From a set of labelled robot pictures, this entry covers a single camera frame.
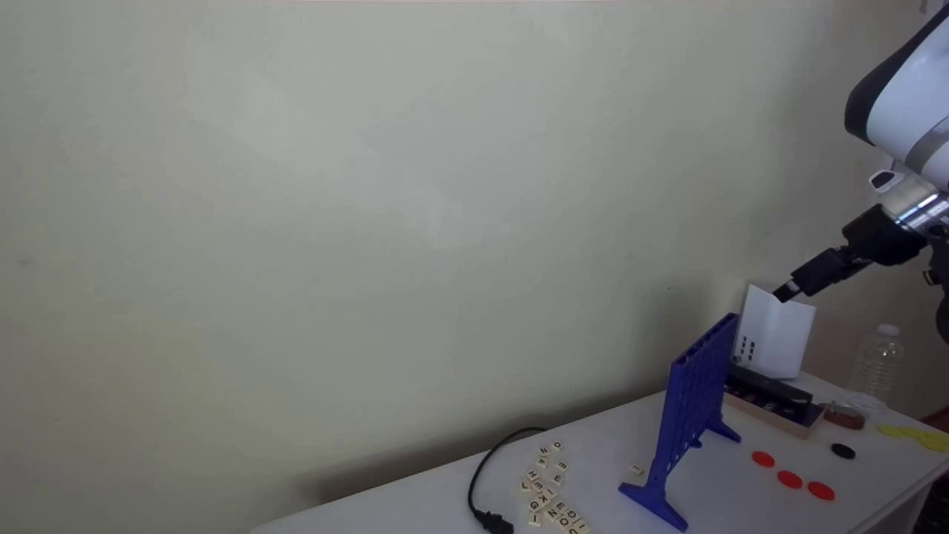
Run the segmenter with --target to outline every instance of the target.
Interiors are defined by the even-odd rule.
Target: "blue stand leg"
[[[620,486],[620,492],[640,505],[645,506],[647,510],[658,515],[682,532],[685,532],[685,529],[689,527],[689,524],[685,522],[682,516],[680,516],[669,503],[665,502],[665,488],[657,491],[655,488],[648,486],[639,487],[631,484],[623,484]]]
[[[729,428],[729,426],[721,420],[721,414],[718,415],[718,418],[709,421],[708,429],[718,435],[725,436],[736,443],[741,443],[741,436],[739,436],[738,432],[735,432]]]

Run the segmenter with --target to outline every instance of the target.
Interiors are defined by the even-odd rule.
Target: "bottle cap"
[[[882,324],[877,327],[877,333],[883,335],[900,335],[900,329],[891,324]]]

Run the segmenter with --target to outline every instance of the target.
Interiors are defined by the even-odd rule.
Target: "scrabble tile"
[[[560,517],[560,512],[558,512],[556,508],[551,506],[550,508],[547,508],[546,510],[544,510],[544,515],[547,516],[547,519],[550,519],[551,521],[556,522],[557,518]]]
[[[566,515],[562,515],[557,518],[557,526],[559,526],[564,532],[567,532],[567,529],[570,528],[572,524],[573,523],[570,521],[570,518]]]

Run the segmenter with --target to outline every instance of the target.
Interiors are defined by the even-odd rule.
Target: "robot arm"
[[[847,131],[880,147],[916,175],[880,171],[880,203],[843,228],[846,245],[827,249],[774,290],[782,302],[813,296],[871,263],[899,265],[933,247],[926,280],[948,295],[936,323],[949,343],[949,7],[867,74],[850,92]]]

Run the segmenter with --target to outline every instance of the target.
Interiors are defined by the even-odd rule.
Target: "black power cord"
[[[508,434],[508,436],[501,441],[497,442],[497,445],[491,448],[487,454],[484,455],[484,458],[481,459],[481,463],[477,465],[477,469],[474,470],[474,475],[472,475],[472,482],[468,485],[468,508],[471,509],[474,514],[474,518],[481,523],[481,526],[485,530],[491,532],[491,534],[513,534],[514,525],[504,521],[504,518],[501,517],[501,514],[492,514],[491,512],[483,512],[475,508],[475,483],[477,482],[477,477],[481,474],[481,469],[484,468],[484,465],[488,463],[488,459],[497,452],[497,450],[503,447],[506,443],[515,437],[526,434],[528,432],[546,432],[547,429],[542,429],[540,427],[525,427],[520,430],[515,430]]]

